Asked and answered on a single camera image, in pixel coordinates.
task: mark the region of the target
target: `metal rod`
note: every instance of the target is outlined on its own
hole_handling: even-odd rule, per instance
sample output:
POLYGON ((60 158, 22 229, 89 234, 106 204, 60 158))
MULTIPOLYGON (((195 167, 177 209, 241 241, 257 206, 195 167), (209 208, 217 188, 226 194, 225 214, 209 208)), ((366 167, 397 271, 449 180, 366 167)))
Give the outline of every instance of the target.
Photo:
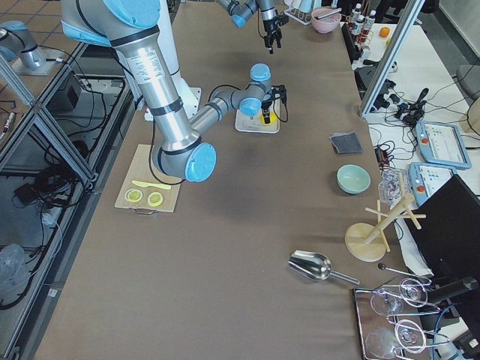
POLYGON ((374 105, 375 99, 377 99, 387 74, 393 65, 393 61, 397 57, 401 46, 407 39, 410 29, 415 22, 416 17, 419 15, 424 2, 425 0, 409 0, 406 3, 406 7, 403 10, 403 15, 398 22, 393 37, 391 38, 391 43, 388 45, 385 54, 380 60, 378 68, 376 69, 372 81, 368 86, 367 92, 365 92, 365 96, 360 104, 358 114, 361 117, 365 117, 374 105))

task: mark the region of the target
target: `wooden base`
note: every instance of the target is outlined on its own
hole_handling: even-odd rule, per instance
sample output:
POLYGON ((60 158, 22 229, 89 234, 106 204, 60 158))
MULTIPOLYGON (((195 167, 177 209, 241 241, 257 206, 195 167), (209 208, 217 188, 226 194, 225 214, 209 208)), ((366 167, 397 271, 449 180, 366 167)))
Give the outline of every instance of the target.
POLYGON ((369 223, 354 223, 345 232, 345 245, 348 251, 357 259, 369 263, 382 259, 386 252, 380 234, 370 244, 364 243, 374 227, 369 223))

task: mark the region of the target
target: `light blue bowl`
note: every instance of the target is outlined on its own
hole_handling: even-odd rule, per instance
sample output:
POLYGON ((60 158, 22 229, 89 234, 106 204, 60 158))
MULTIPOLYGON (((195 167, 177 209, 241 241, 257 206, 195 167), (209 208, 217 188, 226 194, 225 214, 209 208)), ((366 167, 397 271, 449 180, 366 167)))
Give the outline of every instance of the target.
POLYGON ((337 171, 337 183, 348 194, 360 194, 370 186, 370 176, 360 166, 343 165, 337 171))

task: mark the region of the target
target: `plastic bag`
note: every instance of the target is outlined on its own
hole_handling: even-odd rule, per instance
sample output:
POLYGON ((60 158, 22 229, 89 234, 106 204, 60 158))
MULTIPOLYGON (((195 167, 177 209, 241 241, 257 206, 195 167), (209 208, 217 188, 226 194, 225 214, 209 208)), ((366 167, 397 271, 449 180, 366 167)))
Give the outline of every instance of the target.
POLYGON ((0 250, 0 295, 22 286, 29 274, 25 266, 25 253, 18 244, 0 250))

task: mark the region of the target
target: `control panel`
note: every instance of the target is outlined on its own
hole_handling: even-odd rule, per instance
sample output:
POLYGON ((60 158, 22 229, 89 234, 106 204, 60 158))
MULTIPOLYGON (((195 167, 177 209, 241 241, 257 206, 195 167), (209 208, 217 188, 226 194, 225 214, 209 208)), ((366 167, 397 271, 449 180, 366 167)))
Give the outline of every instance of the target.
POLYGON ((428 163, 448 165, 457 169, 472 167, 460 132, 455 125, 419 121, 415 130, 420 153, 428 163))
POLYGON ((453 166, 411 163, 409 178, 417 205, 423 204, 440 189, 457 170, 453 166))

